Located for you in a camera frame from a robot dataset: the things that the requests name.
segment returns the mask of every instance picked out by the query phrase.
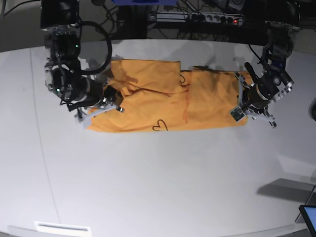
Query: power strip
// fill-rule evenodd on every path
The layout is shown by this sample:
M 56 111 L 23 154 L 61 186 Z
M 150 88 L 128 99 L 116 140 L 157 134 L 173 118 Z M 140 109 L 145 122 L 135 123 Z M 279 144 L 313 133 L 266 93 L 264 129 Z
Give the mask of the power strip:
M 177 11 L 161 11 L 157 14 L 158 22 L 185 22 L 188 18 L 205 17 L 205 22 L 242 26 L 244 17 L 239 14 L 223 14 L 221 12 L 188 13 Z

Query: orange cloth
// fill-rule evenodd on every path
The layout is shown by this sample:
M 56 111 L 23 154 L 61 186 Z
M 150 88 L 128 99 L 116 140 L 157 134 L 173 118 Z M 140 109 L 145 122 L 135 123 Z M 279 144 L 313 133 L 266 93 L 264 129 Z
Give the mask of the orange cloth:
M 237 105 L 238 80 L 231 72 L 181 72 L 180 62 L 122 60 L 112 63 L 110 85 L 121 107 L 92 118 L 100 132 L 153 132 L 243 126 L 230 110 Z

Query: white table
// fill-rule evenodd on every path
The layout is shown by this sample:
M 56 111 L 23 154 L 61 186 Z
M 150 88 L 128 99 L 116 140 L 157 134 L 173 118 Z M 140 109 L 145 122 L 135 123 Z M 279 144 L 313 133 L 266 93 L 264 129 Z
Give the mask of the white table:
M 243 70 L 248 61 L 258 73 L 261 71 L 250 49 L 242 44 L 125 40 L 113 47 L 116 58 L 181 61 L 182 69 L 208 65 L 213 69 L 235 71 Z M 82 67 L 87 67 L 93 58 L 101 63 L 104 50 L 103 42 L 84 44 Z M 36 147 L 32 151 L 38 150 L 38 154 L 27 158 L 19 156 L 25 151 L 23 146 L 15 146 L 13 151 L 7 144 L 9 139 L 2 142 L 1 152 L 5 149 L 1 164 L 10 174 L 0 173 L 0 188 L 9 183 L 19 189 L 22 184 L 17 182 L 36 175 L 37 181 L 42 180 L 33 185 L 36 195 L 28 193 L 30 202 L 46 204 L 49 210 L 45 216 L 40 210 L 17 221 L 16 213 L 11 220 L 4 220 L 6 213 L 0 212 L 0 220 L 3 220 L 0 231 L 5 231 L 5 225 L 33 229 L 34 220 L 90 226 L 94 237 L 276 237 L 304 227 L 294 225 L 300 202 L 258 192 L 280 178 L 311 182 L 315 175 L 316 122 L 308 114 L 316 97 L 315 56 L 293 53 L 288 60 L 287 70 L 295 85 L 287 98 L 271 106 L 278 125 L 276 129 L 264 121 L 249 120 L 247 126 L 238 128 L 108 134 L 83 130 L 75 123 L 74 114 L 60 107 L 58 98 L 47 91 L 43 47 L 32 48 L 30 59 L 23 54 L 25 52 L 29 50 L 9 53 L 17 54 L 15 57 L 20 60 L 30 60 L 31 72 L 26 63 L 24 73 L 22 69 L 17 72 L 17 62 L 1 61 L 3 54 L 0 54 L 0 75 L 6 75 L 1 83 L 6 85 L 13 79 L 24 82 L 0 94 L 2 107 L 6 108 L 1 122 L 7 122 L 1 124 L 6 124 L 3 127 L 6 136 L 30 143 Z M 28 72 L 28 83 L 19 75 L 25 76 L 25 72 Z M 24 86 L 30 90 L 29 100 L 22 99 L 19 93 L 10 97 L 12 106 L 4 103 L 8 94 L 21 91 Z M 19 105 L 23 113 L 14 114 L 13 105 Z M 30 126 L 21 126 L 28 117 L 32 117 L 28 122 Z M 16 133 L 14 124 L 28 129 L 29 135 Z M 7 159 L 8 154 L 15 160 Z M 52 194 L 44 174 L 44 161 Z M 23 162 L 32 165 L 20 174 L 15 166 L 23 167 Z M 14 180 L 8 178 L 11 173 Z M 26 206 L 24 199 L 20 202 Z

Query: black heart outline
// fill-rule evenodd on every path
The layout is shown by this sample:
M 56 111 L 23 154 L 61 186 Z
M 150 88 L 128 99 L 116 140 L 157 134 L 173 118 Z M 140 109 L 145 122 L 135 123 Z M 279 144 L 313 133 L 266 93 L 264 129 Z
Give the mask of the black heart outline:
M 181 74 L 180 74 L 180 76 L 181 76 L 181 77 L 183 78 L 183 80 L 184 80 L 184 81 L 181 81 L 181 80 L 180 80 L 180 83 L 185 83 L 185 82 L 186 82 L 186 79 L 184 78 L 184 76 L 182 76 Z
M 155 131 L 155 132 L 161 132 L 161 130 L 155 130 L 155 128 L 161 128 L 159 122 L 162 122 L 163 125 L 165 126 L 166 130 L 168 131 L 168 127 L 167 127 L 166 123 L 165 123 L 162 119 L 159 119 L 159 120 L 158 120 L 158 122 L 157 122 L 157 125 L 158 125 L 158 126 L 153 126 L 153 131 Z

